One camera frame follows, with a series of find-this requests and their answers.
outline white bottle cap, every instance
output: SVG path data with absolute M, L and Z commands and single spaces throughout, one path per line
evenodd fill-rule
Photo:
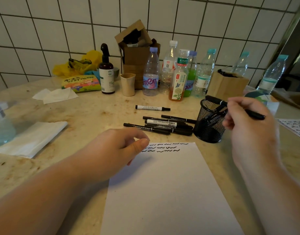
M 170 40 L 170 45 L 172 45 L 172 46 L 177 46 L 177 41 L 175 41 L 175 40 Z

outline green liquid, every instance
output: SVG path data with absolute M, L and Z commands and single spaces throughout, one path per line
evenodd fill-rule
M 189 97 L 191 95 L 191 91 L 192 91 L 192 88 L 194 86 L 194 82 L 195 82 L 195 79 L 196 79 L 196 72 L 197 71 L 195 69 L 190 69 L 189 70 L 185 88 L 189 87 L 189 84 L 191 85 L 191 88 L 190 88 L 190 90 L 185 90 L 184 97 Z

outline plastic water bottle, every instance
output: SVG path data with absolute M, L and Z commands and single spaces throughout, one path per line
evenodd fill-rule
M 15 137 L 16 131 L 9 119 L 5 116 L 0 107 L 0 145 L 11 141 Z
M 288 55 L 278 56 L 277 60 L 266 70 L 257 90 L 262 90 L 264 94 L 270 94 L 272 92 L 285 70 L 287 58 Z
M 180 102 L 183 100 L 185 84 L 188 76 L 188 55 L 189 50 L 180 49 L 179 57 L 177 58 L 176 69 L 171 80 L 170 92 L 168 98 L 171 101 Z
M 194 87 L 194 82 L 196 79 L 196 73 L 197 73 L 197 62 L 196 62 L 196 51 L 190 51 L 189 58 L 188 58 L 188 77 L 187 82 L 185 85 L 185 92 L 184 97 L 189 97 L 191 95 L 191 91 Z
M 238 61 L 232 67 L 232 72 L 243 76 L 248 67 L 249 52 L 243 52 Z
M 150 55 L 143 73 L 143 94 L 154 96 L 158 93 L 159 82 L 159 57 L 157 47 L 150 47 Z
M 162 74 L 160 76 L 160 93 L 168 95 L 169 87 L 171 85 L 171 79 L 175 70 L 176 62 L 176 47 L 177 41 L 170 41 L 169 51 L 166 53 L 162 65 Z
M 201 64 L 197 70 L 197 76 L 191 95 L 198 98 L 202 98 L 203 96 L 205 96 L 214 69 L 215 52 L 216 49 L 209 49 L 207 51 L 207 55 L 202 59 Z

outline amber liquid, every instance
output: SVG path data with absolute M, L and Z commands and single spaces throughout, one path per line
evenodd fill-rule
M 180 102 L 180 101 L 182 101 L 182 100 L 184 99 L 184 93 L 185 93 L 185 91 L 183 90 L 182 95 L 180 96 L 180 100 L 172 99 L 172 96 L 173 96 L 173 88 L 172 88 L 172 89 L 170 88 L 170 91 L 169 91 L 169 93 L 168 93 L 168 98 L 169 98 L 171 101 L 174 101 L 174 102 Z

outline white tiled wall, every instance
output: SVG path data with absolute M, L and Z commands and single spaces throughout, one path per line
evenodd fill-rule
M 216 48 L 215 69 L 250 51 L 246 77 L 256 86 L 300 0 L 0 0 L 0 89 L 44 79 L 53 66 L 107 43 L 121 70 L 114 36 L 141 19 L 151 38 L 198 52 Z

